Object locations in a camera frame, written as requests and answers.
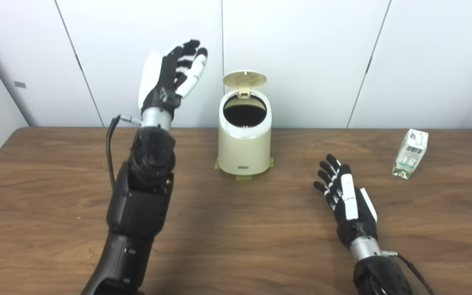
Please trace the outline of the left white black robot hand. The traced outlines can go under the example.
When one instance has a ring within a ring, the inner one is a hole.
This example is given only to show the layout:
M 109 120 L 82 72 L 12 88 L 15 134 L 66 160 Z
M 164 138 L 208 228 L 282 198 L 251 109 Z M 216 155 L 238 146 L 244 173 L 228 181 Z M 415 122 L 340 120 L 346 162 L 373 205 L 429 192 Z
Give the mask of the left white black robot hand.
M 208 60 L 208 51 L 197 39 L 176 42 L 164 54 L 150 52 L 142 71 L 138 106 L 162 109 L 173 118 L 175 110 L 198 84 Z

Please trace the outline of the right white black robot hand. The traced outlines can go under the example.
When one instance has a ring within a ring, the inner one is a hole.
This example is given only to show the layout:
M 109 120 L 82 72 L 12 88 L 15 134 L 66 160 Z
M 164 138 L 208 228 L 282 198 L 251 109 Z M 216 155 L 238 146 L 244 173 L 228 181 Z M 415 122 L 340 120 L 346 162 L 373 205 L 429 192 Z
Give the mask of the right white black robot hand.
M 317 175 L 320 181 L 313 186 L 333 211 L 342 244 L 350 248 L 362 236 L 378 239 L 375 209 L 365 191 L 356 187 L 350 166 L 328 154 L 320 161 Z

